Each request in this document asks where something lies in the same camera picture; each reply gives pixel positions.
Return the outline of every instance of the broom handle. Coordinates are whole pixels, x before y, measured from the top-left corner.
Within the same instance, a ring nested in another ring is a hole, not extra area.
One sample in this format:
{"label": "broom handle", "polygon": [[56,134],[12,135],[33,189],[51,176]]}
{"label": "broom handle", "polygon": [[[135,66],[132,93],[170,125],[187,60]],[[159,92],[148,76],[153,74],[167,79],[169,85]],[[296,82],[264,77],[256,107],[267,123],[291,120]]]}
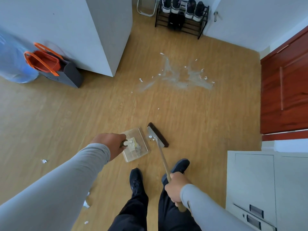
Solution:
{"label": "broom handle", "polygon": [[[165,167],[166,174],[167,174],[167,180],[168,180],[168,182],[170,183],[170,182],[171,182],[170,170],[169,170],[169,168],[168,168],[166,158],[165,158],[165,156],[164,156],[163,151],[161,150],[161,147],[159,146],[158,140],[157,140],[157,139],[155,139],[155,140],[156,140],[158,149],[159,149],[159,151],[160,151],[160,156],[161,156],[161,158],[163,159],[164,167]],[[179,209],[180,212],[185,212],[185,211],[187,210],[187,208],[183,205],[182,202],[176,202],[176,203],[177,203],[177,207],[178,207],[178,209]]]}

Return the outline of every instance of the shoe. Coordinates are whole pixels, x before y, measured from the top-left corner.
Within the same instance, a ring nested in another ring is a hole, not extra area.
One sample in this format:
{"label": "shoe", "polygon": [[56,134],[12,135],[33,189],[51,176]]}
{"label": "shoe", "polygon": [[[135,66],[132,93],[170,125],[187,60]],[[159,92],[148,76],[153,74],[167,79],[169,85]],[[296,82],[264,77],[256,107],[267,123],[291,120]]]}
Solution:
{"label": "shoe", "polygon": [[193,18],[193,15],[195,13],[195,8],[196,8],[196,1],[195,0],[189,0],[186,3],[185,17],[186,18]]}
{"label": "shoe", "polygon": [[195,10],[195,14],[193,15],[193,19],[197,22],[200,22],[202,15],[204,13],[205,10],[205,6],[203,4],[203,2],[198,2],[197,6],[196,6],[196,10]]}
{"label": "shoe", "polygon": [[164,13],[170,13],[171,11],[171,1],[172,0],[163,0],[162,10]]}
{"label": "shoe", "polygon": [[178,14],[180,11],[182,0],[172,0],[171,12]]}
{"label": "shoe", "polygon": [[132,169],[129,175],[129,184],[131,185],[131,189],[133,192],[132,196],[145,193],[142,181],[143,181],[143,176],[140,169],[138,168]]}
{"label": "shoe", "polygon": [[[181,159],[172,168],[171,173],[181,172],[182,174],[184,174],[184,172],[188,168],[189,164],[190,164],[190,161],[188,159]],[[164,184],[164,181],[166,179],[167,179],[167,174],[164,174],[163,177],[161,178],[162,184]]]}

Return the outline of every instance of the sneaker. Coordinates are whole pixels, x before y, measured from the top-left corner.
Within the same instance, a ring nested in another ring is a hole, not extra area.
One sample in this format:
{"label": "sneaker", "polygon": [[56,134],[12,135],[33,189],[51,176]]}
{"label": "sneaker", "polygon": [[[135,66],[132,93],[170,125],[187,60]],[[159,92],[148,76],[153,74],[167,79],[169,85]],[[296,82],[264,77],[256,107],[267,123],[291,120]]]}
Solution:
{"label": "sneaker", "polygon": [[131,185],[131,189],[133,192],[133,196],[141,193],[145,193],[143,187],[143,176],[138,168],[134,168],[131,170],[131,174],[129,175],[129,184]]}
{"label": "sneaker", "polygon": [[189,0],[186,3],[185,17],[186,18],[193,18],[193,15],[195,13],[195,8],[196,8],[196,1],[195,0]]}
{"label": "sneaker", "polygon": [[182,0],[172,0],[171,12],[178,14],[180,11]]}
{"label": "sneaker", "polygon": [[[190,164],[190,161],[188,159],[181,159],[172,168],[171,173],[181,172],[182,174],[184,174],[184,172],[188,168],[189,164]],[[164,174],[163,177],[161,178],[162,184],[164,184],[165,180],[167,180],[167,174]]]}
{"label": "sneaker", "polygon": [[196,10],[195,10],[195,14],[193,16],[193,19],[197,22],[200,22],[202,15],[204,13],[205,10],[205,6],[203,4],[203,2],[198,2],[197,6],[196,6]]}
{"label": "sneaker", "polygon": [[163,0],[162,10],[164,13],[170,13],[171,11],[171,1],[172,0]]}

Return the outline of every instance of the debris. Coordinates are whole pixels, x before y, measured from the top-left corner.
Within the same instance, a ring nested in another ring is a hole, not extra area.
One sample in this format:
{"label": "debris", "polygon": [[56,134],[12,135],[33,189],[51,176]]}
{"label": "debris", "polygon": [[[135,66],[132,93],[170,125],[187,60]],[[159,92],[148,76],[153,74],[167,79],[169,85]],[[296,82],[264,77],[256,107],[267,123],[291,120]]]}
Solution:
{"label": "debris", "polygon": [[87,204],[87,201],[84,201],[84,202],[83,202],[83,206],[86,207],[86,208],[89,208],[89,207],[90,207],[90,206]]}

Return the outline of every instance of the foot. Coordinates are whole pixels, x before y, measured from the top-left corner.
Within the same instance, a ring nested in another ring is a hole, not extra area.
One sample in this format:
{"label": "foot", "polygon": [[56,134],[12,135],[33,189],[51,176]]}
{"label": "foot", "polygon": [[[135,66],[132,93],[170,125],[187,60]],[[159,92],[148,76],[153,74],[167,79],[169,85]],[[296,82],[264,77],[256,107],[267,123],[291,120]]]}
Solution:
{"label": "foot", "polygon": [[129,183],[131,185],[133,196],[145,193],[142,181],[143,181],[143,176],[140,169],[138,168],[132,169],[131,174],[129,175]]}
{"label": "foot", "polygon": [[[190,164],[190,161],[188,159],[181,159],[172,168],[171,173],[181,172],[182,174],[184,174],[184,172],[188,168],[189,164]],[[167,180],[167,174],[164,174],[163,177],[161,178],[162,184],[164,184],[165,180]]]}

